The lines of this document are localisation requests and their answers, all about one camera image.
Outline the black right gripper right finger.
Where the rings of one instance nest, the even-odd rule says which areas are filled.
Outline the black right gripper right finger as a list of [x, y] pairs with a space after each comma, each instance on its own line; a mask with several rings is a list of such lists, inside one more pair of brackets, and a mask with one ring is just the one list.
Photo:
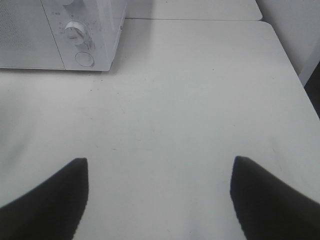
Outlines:
[[234, 159], [230, 197], [248, 240], [320, 238], [320, 204], [248, 157]]

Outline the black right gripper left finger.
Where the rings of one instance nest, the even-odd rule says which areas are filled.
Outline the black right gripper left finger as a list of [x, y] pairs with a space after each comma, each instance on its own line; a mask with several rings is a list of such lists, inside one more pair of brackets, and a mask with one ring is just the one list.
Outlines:
[[71, 240], [86, 209], [86, 158], [75, 158], [29, 192], [0, 208], [2, 240]]

